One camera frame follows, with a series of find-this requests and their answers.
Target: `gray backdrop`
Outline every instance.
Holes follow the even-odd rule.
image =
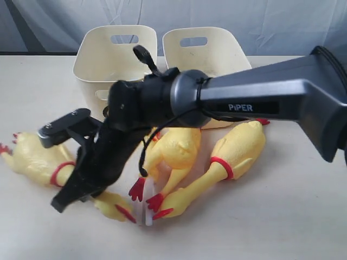
[[[86,32],[143,24],[158,35],[216,26],[246,55],[306,55],[347,46],[347,0],[0,0],[0,51],[77,51]]]

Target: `white plastic basket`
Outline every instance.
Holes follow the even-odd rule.
[[[125,43],[114,43],[114,38],[127,38]],[[138,42],[129,43],[131,38]],[[107,106],[111,85],[118,80],[138,81],[150,73],[138,61],[132,48],[142,45],[157,61],[157,34],[144,25],[107,25],[90,30],[77,53],[73,73],[96,119],[103,120],[102,110]]]
[[[203,45],[185,46],[184,41]],[[251,69],[241,46],[228,30],[218,27],[175,29],[163,37],[163,49],[168,68],[181,71],[198,69],[210,77]],[[230,122],[211,120],[204,129],[231,125]]]

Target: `white table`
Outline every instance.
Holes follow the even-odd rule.
[[[261,66],[290,58],[249,60]],[[74,59],[0,56],[0,141],[85,106]],[[325,162],[295,123],[275,121],[265,132],[266,148],[245,176],[216,185],[180,217],[152,227],[107,219],[91,203],[59,214],[50,206],[56,190],[37,187],[0,159],[0,259],[346,259],[343,153]],[[212,147],[215,139],[208,140]],[[127,195],[138,156],[137,150],[112,191]]]

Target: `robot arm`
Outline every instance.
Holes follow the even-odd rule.
[[[69,138],[81,145],[74,172],[52,201],[59,212],[76,200],[97,196],[117,181],[152,127],[202,127],[211,118],[287,120],[301,126],[328,162],[339,148],[346,147],[347,75],[343,65],[347,56],[337,61],[317,47],[309,56],[208,78],[199,70],[171,68],[161,73],[146,49],[138,45],[134,53],[152,74],[143,82],[114,83],[104,122],[90,117],[87,109],[79,109],[38,132],[46,148]]]

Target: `rubber chicken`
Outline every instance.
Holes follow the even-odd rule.
[[[169,194],[153,220],[179,216],[208,188],[221,180],[237,180],[245,174],[264,148],[266,140],[262,125],[268,123],[259,119],[235,126],[216,143],[207,172],[186,188]]]
[[[148,199],[148,208],[157,212],[164,198],[190,172],[193,167],[201,141],[201,130],[198,128],[168,128],[160,139],[146,153],[144,168],[156,182],[159,177],[157,169],[161,161],[172,168],[170,178],[164,188]],[[135,201],[143,199],[145,178],[140,177],[129,191],[129,196]]]
[[[42,186],[62,187],[70,177],[75,159],[64,144],[44,148],[38,136],[31,133],[14,134],[12,151],[0,144],[0,154],[9,167]],[[132,207],[118,194],[108,191],[93,198],[94,206],[107,218],[135,223]]]

